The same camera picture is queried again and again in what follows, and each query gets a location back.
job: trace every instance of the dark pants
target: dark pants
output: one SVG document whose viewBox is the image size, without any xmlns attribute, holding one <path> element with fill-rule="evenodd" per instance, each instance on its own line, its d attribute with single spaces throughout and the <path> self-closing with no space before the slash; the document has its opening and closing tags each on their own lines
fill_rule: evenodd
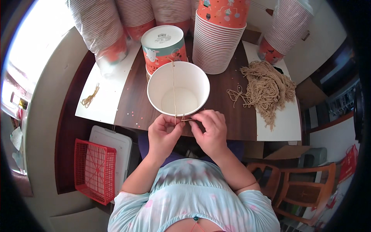
<svg viewBox="0 0 371 232">
<path fill-rule="evenodd" d="M 148 141 L 148 133 L 142 133 L 138 136 L 138 145 L 139 145 L 139 151 L 142 156 L 142 159 L 144 159 L 150 150 L 150 143 Z M 243 141 L 227 140 L 227 147 L 232 151 L 232 153 L 237 157 L 239 161 L 242 160 L 243 150 L 244 150 Z M 186 157 L 181 156 L 178 153 L 172 152 L 170 156 L 166 158 L 165 162 L 161 165 L 161 167 L 164 167 L 165 165 L 167 165 L 168 163 L 174 160 L 179 160 L 179 159 L 184 159 L 184 158 Z M 200 159 L 215 164 L 215 162 L 208 156 L 201 157 Z"/>
</svg>

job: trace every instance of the wooden table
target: wooden table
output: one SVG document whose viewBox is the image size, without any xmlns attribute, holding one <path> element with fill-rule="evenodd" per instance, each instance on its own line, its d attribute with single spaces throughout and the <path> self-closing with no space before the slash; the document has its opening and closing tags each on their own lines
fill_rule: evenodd
<svg viewBox="0 0 371 232">
<path fill-rule="evenodd" d="M 192 62 L 193 39 L 186 38 L 185 46 L 189 62 Z M 227 94 L 227 89 L 236 90 L 237 85 L 246 89 L 248 81 L 239 69 L 247 64 L 246 54 L 240 42 L 227 70 L 218 75 L 207 75 L 210 81 L 210 95 L 201 109 L 213 109 L 225 115 L 228 128 L 227 139 L 231 140 L 256 140 L 255 109 L 243 108 L 242 99 L 239 99 L 233 108 L 233 101 Z M 148 130 L 159 115 L 160 112 L 151 105 L 147 97 L 145 60 L 143 51 L 140 49 L 126 79 L 114 124 Z M 186 124 L 183 129 L 183 135 L 193 135 L 189 124 Z"/>
</svg>

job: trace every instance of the wall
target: wall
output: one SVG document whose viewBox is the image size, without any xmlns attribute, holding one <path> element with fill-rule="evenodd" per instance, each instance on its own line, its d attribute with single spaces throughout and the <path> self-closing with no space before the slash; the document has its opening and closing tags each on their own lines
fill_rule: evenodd
<svg viewBox="0 0 371 232">
<path fill-rule="evenodd" d="M 55 185 L 55 138 L 60 111 L 72 78 L 88 49 L 73 27 L 47 62 L 28 112 L 26 158 L 34 198 L 24 198 L 46 231 L 54 231 L 49 217 L 91 209 L 89 198 L 78 191 L 58 195 Z"/>
<path fill-rule="evenodd" d="M 342 160 L 347 149 L 353 144 L 359 149 L 359 143 L 355 140 L 353 117 L 332 127 L 310 133 L 309 136 L 312 147 L 327 148 L 329 162 Z"/>
<path fill-rule="evenodd" d="M 316 71 L 340 47 L 347 34 L 326 0 L 308 0 L 313 8 L 314 18 L 309 25 L 310 36 L 299 40 L 284 58 L 291 79 L 299 84 Z M 265 8 L 274 9 L 278 0 L 253 0 L 261 5 L 250 5 L 247 22 L 257 26 L 264 34 L 272 17 Z"/>
</svg>

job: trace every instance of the white cabinet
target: white cabinet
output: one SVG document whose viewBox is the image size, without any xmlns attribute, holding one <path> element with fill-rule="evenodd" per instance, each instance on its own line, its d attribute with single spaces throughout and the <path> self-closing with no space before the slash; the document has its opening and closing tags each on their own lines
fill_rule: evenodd
<svg viewBox="0 0 371 232">
<path fill-rule="evenodd" d="M 265 33 L 270 26 L 272 17 L 265 12 L 264 8 L 274 9 L 277 0 L 254 0 L 250 5 L 247 22 L 261 29 Z M 284 58 L 291 79 L 299 84 L 324 62 L 340 47 L 347 34 L 325 0 L 309 0 L 313 8 L 314 18 L 309 25 L 310 36 L 305 40 L 299 40 Z"/>
</svg>

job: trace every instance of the finger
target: finger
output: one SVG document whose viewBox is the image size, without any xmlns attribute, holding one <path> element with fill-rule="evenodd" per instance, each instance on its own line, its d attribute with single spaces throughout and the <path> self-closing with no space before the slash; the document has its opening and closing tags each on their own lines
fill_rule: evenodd
<svg viewBox="0 0 371 232">
<path fill-rule="evenodd" d="M 191 128 L 192 128 L 191 130 L 196 140 L 200 140 L 204 135 L 201 129 L 199 128 L 199 126 L 197 125 L 197 123 L 193 121 L 189 121 L 189 124 L 191 125 Z"/>
<path fill-rule="evenodd" d="M 174 140 L 178 140 L 180 136 L 182 135 L 183 127 L 184 127 L 184 123 L 178 123 L 175 126 L 174 130 L 171 133 L 169 133 L 167 136 L 171 137 Z"/>
<path fill-rule="evenodd" d="M 219 111 L 215 111 L 215 113 L 218 115 L 219 119 L 221 120 L 221 122 L 225 123 L 226 122 L 226 118 L 224 117 L 224 114 L 222 114 L 221 112 Z"/>
<path fill-rule="evenodd" d="M 203 110 L 200 112 L 200 114 L 209 116 L 214 121 L 215 124 L 218 124 L 218 125 L 221 124 L 221 120 L 218 114 L 214 110 Z"/>
<path fill-rule="evenodd" d="M 204 115 L 204 114 L 194 114 L 194 115 L 191 116 L 191 118 L 193 120 L 200 121 L 202 123 L 202 125 L 205 127 L 206 130 L 215 125 L 213 120 L 209 116 Z"/>
<path fill-rule="evenodd" d="M 154 125 L 161 125 L 161 126 L 165 126 L 165 124 L 169 122 L 169 123 L 173 123 L 173 124 L 178 124 L 180 122 L 180 119 L 176 119 L 170 115 L 166 115 L 166 114 L 161 114 L 160 116 L 158 116 L 155 121 L 153 122 Z"/>
</svg>

